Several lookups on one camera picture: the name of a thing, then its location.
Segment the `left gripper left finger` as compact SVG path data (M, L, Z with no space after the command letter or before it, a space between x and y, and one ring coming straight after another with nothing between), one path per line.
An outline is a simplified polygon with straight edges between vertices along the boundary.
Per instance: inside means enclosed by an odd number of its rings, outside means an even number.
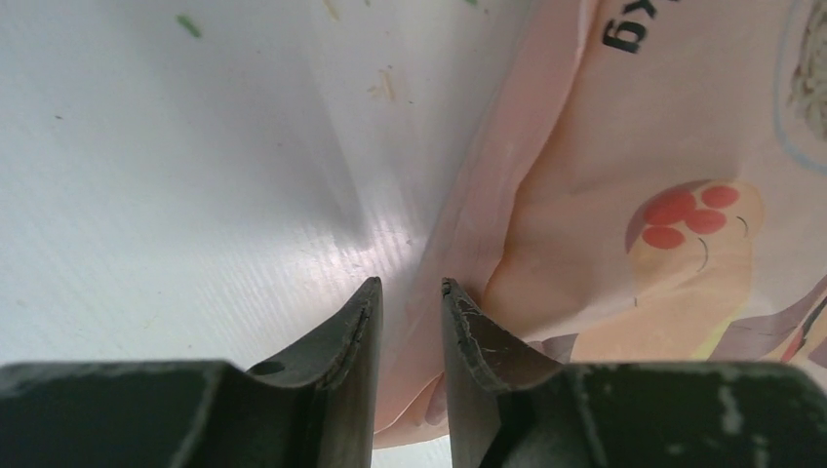
M224 361L1 370L5 467L367 467L382 284L247 370Z

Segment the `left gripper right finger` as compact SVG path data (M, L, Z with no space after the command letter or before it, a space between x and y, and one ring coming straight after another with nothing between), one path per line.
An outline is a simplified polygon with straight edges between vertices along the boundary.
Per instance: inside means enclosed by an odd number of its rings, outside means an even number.
M822 467L826 396L776 363L562 364L442 283L456 467Z

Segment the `pink cat litter bag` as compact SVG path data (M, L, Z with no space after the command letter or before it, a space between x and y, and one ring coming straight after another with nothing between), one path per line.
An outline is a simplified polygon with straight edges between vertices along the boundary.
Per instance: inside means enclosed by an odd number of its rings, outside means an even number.
M428 242L374 446L449 431L441 281L562 362L826 379L826 5L541 1Z

